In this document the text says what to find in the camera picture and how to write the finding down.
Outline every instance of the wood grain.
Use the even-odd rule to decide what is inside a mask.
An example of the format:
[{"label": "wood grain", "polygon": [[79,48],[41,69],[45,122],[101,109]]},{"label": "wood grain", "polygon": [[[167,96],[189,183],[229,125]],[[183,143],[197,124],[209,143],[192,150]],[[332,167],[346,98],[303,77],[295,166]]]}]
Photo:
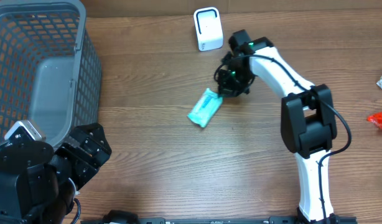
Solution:
[{"label": "wood grain", "polygon": [[220,13],[382,9],[382,0],[82,0],[90,17],[192,15],[204,7]]},{"label": "wood grain", "polygon": [[[330,159],[336,214],[382,223],[382,9],[222,15],[225,39],[267,36],[306,79],[327,84],[352,146]],[[295,215],[299,178],[279,132],[280,101],[262,82],[226,99],[205,129],[187,114],[228,46],[199,52],[192,16],[89,19],[103,64],[99,122],[113,153],[81,191],[82,219],[111,209],[141,217]],[[334,149],[345,144],[338,122]]]}]

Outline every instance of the table surface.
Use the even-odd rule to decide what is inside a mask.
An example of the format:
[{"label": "table surface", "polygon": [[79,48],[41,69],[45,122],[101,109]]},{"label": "table surface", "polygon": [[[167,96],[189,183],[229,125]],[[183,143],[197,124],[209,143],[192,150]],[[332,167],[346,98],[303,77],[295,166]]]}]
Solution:
[{"label": "table surface", "polygon": [[[284,60],[332,91],[351,147],[330,159],[337,215],[382,223],[382,9],[223,14],[226,40],[246,29],[268,37]],[[226,99],[205,129],[187,115],[229,50],[199,52],[192,16],[88,19],[103,65],[99,122],[111,159],[81,190],[82,219],[110,210],[164,218],[295,215],[294,156],[280,135],[280,99],[259,79],[249,95]],[[337,121],[334,149],[347,140]]]}]

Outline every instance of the gray basket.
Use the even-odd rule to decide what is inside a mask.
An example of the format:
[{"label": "gray basket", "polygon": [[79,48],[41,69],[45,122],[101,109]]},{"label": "gray basket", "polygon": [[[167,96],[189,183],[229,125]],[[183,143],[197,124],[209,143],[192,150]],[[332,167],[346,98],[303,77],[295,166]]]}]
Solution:
[{"label": "gray basket", "polygon": [[78,0],[0,1],[0,142],[32,119],[57,147],[97,121],[101,63]]}]

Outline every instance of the gray plastic bin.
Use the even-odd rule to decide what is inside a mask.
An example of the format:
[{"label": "gray plastic bin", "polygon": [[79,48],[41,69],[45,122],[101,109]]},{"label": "gray plastic bin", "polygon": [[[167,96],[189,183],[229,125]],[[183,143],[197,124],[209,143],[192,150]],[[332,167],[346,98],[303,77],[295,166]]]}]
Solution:
[{"label": "gray plastic bin", "polygon": [[0,142],[32,119],[57,147],[97,121],[101,63],[78,0],[0,1]]}]

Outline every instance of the teal object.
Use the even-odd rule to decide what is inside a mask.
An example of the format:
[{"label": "teal object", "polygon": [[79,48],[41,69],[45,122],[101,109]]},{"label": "teal object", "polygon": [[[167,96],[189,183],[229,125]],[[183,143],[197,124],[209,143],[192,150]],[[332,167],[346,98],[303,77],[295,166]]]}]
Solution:
[{"label": "teal object", "polygon": [[222,103],[223,97],[220,97],[217,93],[207,88],[188,117],[192,122],[204,128],[208,125],[210,119],[220,108]]}]

